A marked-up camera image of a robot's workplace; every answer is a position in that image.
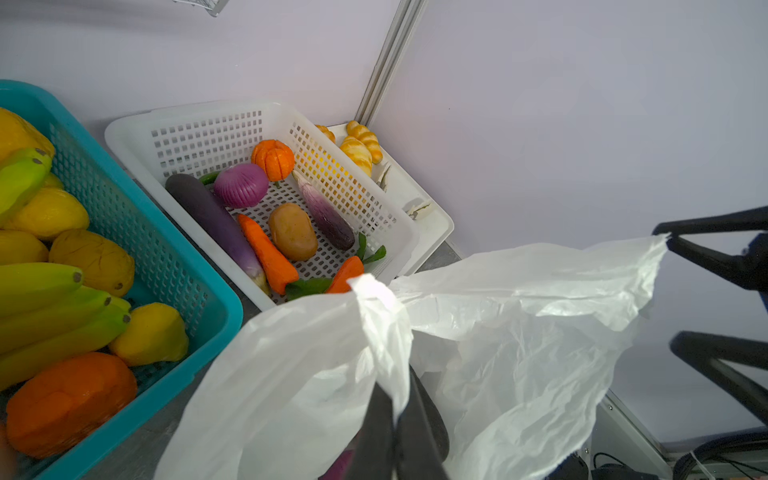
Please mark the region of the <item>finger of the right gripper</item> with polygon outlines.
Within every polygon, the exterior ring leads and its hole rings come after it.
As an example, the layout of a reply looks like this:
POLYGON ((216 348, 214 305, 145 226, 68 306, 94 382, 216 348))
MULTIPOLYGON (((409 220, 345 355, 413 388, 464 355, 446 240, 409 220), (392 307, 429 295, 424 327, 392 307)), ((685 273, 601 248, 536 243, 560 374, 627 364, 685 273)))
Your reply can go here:
POLYGON ((653 235, 668 234, 668 249, 693 264, 745 290, 767 291, 767 207, 726 215, 658 224, 653 235), (684 235, 753 232, 759 234, 738 255, 695 244, 684 235))
POLYGON ((681 331, 671 340, 669 347, 679 359, 767 425, 767 388, 729 365, 731 362, 766 371, 766 342, 681 331))

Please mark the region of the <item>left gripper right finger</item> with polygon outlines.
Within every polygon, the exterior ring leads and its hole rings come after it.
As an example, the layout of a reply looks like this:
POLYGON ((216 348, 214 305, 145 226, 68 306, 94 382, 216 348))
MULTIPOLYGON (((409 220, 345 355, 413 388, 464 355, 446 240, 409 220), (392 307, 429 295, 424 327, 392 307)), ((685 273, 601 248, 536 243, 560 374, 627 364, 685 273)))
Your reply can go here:
POLYGON ((398 479, 448 479, 443 462, 450 451, 447 427, 421 380, 410 368, 409 402, 395 433, 398 479))

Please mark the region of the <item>white plastic grocery bag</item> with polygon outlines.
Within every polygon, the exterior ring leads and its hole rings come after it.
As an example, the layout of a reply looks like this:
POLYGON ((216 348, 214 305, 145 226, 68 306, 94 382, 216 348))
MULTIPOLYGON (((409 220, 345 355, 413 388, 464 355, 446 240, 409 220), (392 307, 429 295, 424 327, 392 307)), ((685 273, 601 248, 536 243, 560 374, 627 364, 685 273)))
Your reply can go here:
POLYGON ((666 250, 662 236, 533 244, 266 310, 212 363, 155 477, 316 479, 374 387, 401 413, 415 372, 451 478, 540 479, 591 435, 666 250))

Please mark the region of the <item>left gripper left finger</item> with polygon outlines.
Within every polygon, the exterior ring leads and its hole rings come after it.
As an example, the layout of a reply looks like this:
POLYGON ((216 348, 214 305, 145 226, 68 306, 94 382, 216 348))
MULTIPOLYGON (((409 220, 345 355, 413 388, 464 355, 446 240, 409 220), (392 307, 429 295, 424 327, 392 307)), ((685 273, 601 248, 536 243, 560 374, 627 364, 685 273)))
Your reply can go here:
POLYGON ((344 480, 391 480, 394 474, 393 406, 376 384, 344 480))

